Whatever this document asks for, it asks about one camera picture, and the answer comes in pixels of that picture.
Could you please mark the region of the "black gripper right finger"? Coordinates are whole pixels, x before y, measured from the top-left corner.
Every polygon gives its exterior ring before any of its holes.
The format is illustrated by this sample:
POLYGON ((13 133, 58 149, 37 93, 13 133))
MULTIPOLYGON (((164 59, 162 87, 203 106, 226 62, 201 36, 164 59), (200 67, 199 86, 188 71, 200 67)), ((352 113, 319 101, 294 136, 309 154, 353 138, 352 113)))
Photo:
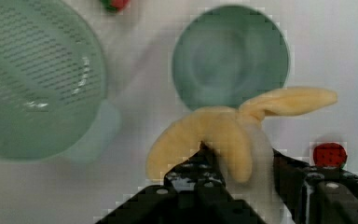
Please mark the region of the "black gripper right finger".
POLYGON ((275 189, 296 224, 358 224, 358 175, 274 152, 275 189))

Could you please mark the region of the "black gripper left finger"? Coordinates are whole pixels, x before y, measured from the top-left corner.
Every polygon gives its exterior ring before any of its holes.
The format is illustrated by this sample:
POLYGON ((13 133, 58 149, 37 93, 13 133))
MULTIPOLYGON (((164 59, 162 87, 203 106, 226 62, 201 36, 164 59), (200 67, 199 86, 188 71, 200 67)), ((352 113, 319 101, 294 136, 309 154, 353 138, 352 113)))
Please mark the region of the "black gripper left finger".
POLYGON ((205 144, 174 166, 161 185, 136 193, 95 224, 266 224, 226 189, 217 156, 205 144))

